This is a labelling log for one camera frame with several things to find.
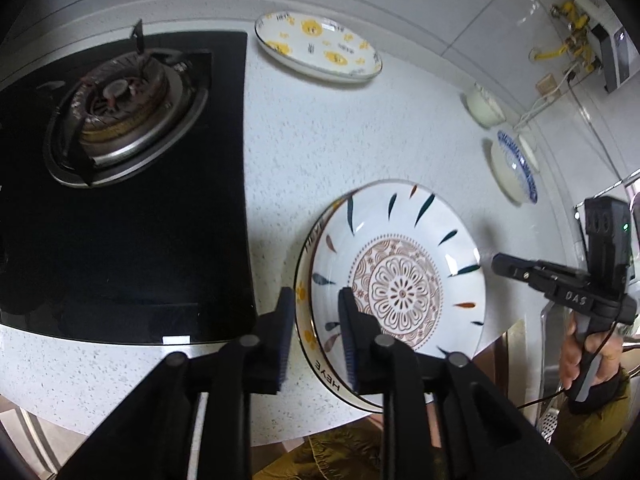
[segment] black glass cooktop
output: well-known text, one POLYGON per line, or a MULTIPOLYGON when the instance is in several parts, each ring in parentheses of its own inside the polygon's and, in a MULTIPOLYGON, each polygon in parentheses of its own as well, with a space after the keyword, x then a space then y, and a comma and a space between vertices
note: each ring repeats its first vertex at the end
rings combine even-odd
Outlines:
MULTIPOLYGON (((2 324, 129 344, 176 341, 172 336, 212 342, 251 330, 242 161, 246 34, 158 34, 145 37, 145 47, 209 56, 212 62, 198 69, 210 71, 203 74, 208 95, 179 140, 110 184, 61 183, 43 146, 56 105, 92 69, 135 51, 132 41, 64 57, 0 92, 2 324)), ((129 89, 135 93, 133 83, 129 89)), ((116 82, 103 101, 126 91, 116 82)))

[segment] blue and white bowl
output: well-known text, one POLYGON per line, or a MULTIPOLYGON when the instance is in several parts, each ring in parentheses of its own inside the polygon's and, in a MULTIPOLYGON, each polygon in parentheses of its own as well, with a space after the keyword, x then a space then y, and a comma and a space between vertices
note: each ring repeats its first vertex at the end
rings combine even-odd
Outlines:
POLYGON ((516 142, 503 131, 491 146, 494 174, 505 193, 517 203, 538 202, 533 172, 516 142))

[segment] person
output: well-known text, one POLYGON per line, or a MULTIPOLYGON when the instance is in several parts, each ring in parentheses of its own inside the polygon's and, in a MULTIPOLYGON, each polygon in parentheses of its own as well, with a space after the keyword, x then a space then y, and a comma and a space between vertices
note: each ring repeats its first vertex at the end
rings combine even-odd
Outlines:
MULTIPOLYGON (((582 347, 570 319, 562 344, 559 371, 562 387, 569 389, 580 372, 582 347)), ((606 333, 593 334, 585 348, 595 352, 606 333)), ((558 415, 551 444, 581 479, 597 473, 618 450, 625 437, 623 425, 629 409, 629 376, 621 368, 622 338, 614 334, 600 353, 602 362, 585 402, 566 399, 558 415)), ((427 409, 436 477, 446 478, 444 454, 438 448, 435 410, 427 409)), ((304 444, 279 457, 254 475, 254 480, 377 480, 380 478, 380 419, 375 416, 307 437, 304 444)))

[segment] gas stove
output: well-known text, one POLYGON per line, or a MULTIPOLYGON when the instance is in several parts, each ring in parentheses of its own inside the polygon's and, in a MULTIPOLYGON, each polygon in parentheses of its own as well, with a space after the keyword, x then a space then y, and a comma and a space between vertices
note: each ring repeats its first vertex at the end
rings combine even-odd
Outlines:
POLYGON ((144 36, 0 92, 0 323, 94 342, 251 330, 244 32, 144 36))

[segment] blue rim pattern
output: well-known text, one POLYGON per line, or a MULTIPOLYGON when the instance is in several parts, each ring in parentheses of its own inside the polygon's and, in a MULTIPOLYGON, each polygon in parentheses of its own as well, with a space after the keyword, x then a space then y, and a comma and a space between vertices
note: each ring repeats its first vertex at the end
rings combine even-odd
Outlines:
POLYGON ((498 142, 503 148, 506 148, 507 150, 509 150, 513 154, 513 156, 515 156, 515 158, 517 159, 518 163, 520 164, 520 169, 522 170, 522 173, 524 174, 524 177, 527 181, 527 187, 529 188, 529 189, 525 189, 524 191, 528 193, 529 199, 531 200, 532 204, 537 203, 538 190, 536 189, 536 183, 533 180, 533 175, 531 174, 531 170, 529 168, 529 164, 527 163, 527 159, 524 158, 515 141, 511 139, 511 137, 508 136, 502 130, 498 132, 498 142))

